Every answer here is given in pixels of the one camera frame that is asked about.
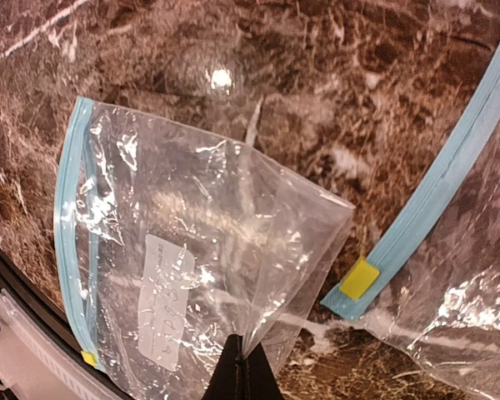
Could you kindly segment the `zip bag with blue zipper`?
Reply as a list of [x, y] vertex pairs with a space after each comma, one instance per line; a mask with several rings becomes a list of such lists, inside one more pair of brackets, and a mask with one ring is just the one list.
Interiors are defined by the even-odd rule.
[[277, 372], [353, 214], [243, 142], [80, 97], [53, 213], [68, 323], [136, 399], [200, 398], [229, 338]]

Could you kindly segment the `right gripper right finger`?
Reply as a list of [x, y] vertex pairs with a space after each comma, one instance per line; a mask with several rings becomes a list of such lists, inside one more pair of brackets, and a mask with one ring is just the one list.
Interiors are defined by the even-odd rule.
[[261, 344], [243, 361], [243, 398], [282, 400], [281, 391]]

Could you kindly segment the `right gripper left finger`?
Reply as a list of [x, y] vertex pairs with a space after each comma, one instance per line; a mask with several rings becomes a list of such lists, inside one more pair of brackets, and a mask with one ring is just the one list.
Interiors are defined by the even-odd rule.
[[242, 400], [245, 382], [243, 378], [243, 338], [237, 334], [227, 337], [222, 354], [217, 361], [211, 380], [202, 400]]

